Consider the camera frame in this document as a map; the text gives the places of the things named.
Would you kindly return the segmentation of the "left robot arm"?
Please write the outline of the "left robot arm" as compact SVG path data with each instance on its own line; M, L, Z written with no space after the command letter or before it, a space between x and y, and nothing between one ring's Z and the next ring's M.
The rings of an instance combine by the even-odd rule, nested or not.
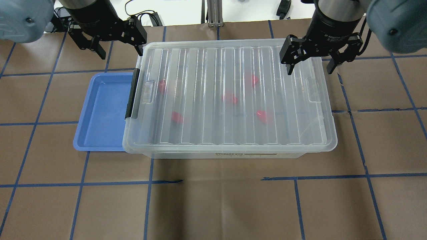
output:
M81 50L90 50L101 59L106 51L100 45L120 41L132 45L139 56L147 43L147 32L136 15L119 18L109 0L61 0L66 16L54 9L54 0L2 0L1 39L31 43L45 32L67 32Z

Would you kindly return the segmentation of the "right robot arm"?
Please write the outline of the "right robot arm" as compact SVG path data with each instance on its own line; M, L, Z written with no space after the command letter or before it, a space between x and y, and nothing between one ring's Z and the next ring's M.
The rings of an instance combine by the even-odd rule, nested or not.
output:
M292 74L296 64L311 57L331 56L328 74L364 53L375 34L388 51L409 54L426 48L425 0L305 0L315 6L303 38L288 35L280 62Z

